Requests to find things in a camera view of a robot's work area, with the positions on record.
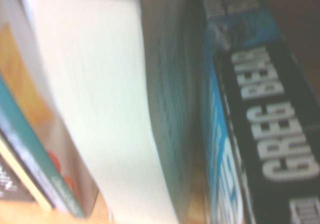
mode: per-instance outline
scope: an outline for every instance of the bookshelf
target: bookshelf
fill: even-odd
[[[320,0],[266,0],[287,43],[320,98]],[[193,182],[188,224],[205,224],[204,171],[198,165]],[[1,224],[107,224],[108,209],[98,195],[93,213],[78,220],[57,211],[45,213],[38,204],[0,202]]]

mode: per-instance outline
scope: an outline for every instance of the book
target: book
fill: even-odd
[[[23,202],[35,201],[2,156],[0,156],[0,199]]]
[[[48,165],[54,164],[58,174],[58,179],[54,178],[56,183],[52,185],[52,180],[45,177],[46,170],[37,167],[38,164],[32,160],[38,153],[33,153],[30,160],[21,159],[29,162],[29,166],[26,166],[33,169],[32,175],[38,175],[35,177],[37,182],[57,209],[70,211],[77,217],[88,216],[94,206],[98,189],[79,157],[63,121],[55,112],[45,84],[39,85],[39,88],[34,84],[33,76],[38,77],[40,73],[32,67],[39,63],[40,59],[20,0],[1,1],[1,78],[32,127],[31,131],[34,131],[40,140],[37,140],[39,145],[42,144],[40,148],[46,151],[42,161],[49,162]]]
[[[1,135],[0,136],[0,154],[1,154],[1,186],[5,185],[3,193],[3,198],[5,197],[5,193],[7,196],[6,199],[10,200],[33,200],[30,198],[30,194],[25,187],[19,182],[19,179],[14,176],[14,173],[20,178],[22,183],[27,187],[39,205],[42,207],[44,211],[51,211],[52,205],[47,200],[46,196],[43,194],[42,190],[40,190],[35,183],[34,179],[30,177],[30,174],[26,171],[25,167],[21,165],[21,162],[17,158],[17,156],[13,153],[8,141]]]
[[[267,10],[256,1],[237,18]],[[318,223],[320,103],[297,59],[278,28],[276,38],[224,48],[210,32],[202,68],[208,223]]]
[[[201,0],[22,0],[50,93],[119,223],[187,221]]]

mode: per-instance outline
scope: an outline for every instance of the white lettering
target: white lettering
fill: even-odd
[[[243,100],[283,94],[284,87],[279,81],[248,85],[241,88]]]
[[[292,224],[320,223],[320,202],[318,197],[291,199],[289,206]]]
[[[278,79],[277,71],[274,68],[261,70],[261,71],[250,71],[236,76],[240,87],[255,83],[261,83],[265,81],[272,81]]]
[[[268,104],[266,108],[267,113],[263,114],[261,107],[252,107],[246,112],[246,118],[251,123],[262,123],[289,119],[295,115],[295,109],[292,108],[290,102]]]
[[[261,141],[257,149],[261,160],[311,154],[311,148],[303,134],[283,138],[281,141],[278,139]]]
[[[297,118],[251,125],[255,140],[279,138],[303,133]]]
[[[231,61],[233,64],[245,63],[256,59],[268,59],[269,54],[265,46],[260,48],[254,48],[248,51],[239,51],[231,55]]]
[[[280,160],[270,160],[263,164],[264,176],[273,182],[299,181],[319,175],[320,166],[313,155],[285,159],[286,169],[281,167]]]
[[[229,14],[235,14],[259,7],[260,4],[258,0],[241,0],[238,2],[230,3],[227,6],[227,10]]]

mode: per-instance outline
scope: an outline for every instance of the orange object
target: orange object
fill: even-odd
[[[47,153],[48,153],[51,161],[53,162],[53,164],[57,168],[58,172],[61,174],[62,169],[61,169],[61,164],[60,164],[58,157],[52,151],[47,151]]]

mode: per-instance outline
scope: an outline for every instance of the book cover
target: book cover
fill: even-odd
[[[263,0],[203,0],[214,50],[247,47],[281,38]]]
[[[0,199],[24,202],[35,201],[2,156],[0,156]]]
[[[207,19],[202,126],[208,136],[208,223],[318,223],[319,101],[263,1],[257,1],[251,11],[232,16],[222,0],[229,15],[224,30],[232,34],[228,45],[213,38],[216,20]],[[235,42],[248,26],[231,31],[231,23],[261,11],[271,25],[257,22],[256,35]]]
[[[11,148],[9,141],[3,136],[3,132],[1,132],[0,135],[0,154],[2,159],[5,160],[8,166],[14,171],[42,209],[46,212],[51,211],[53,208],[52,203],[48,200],[43,189],[27,170],[24,162]]]

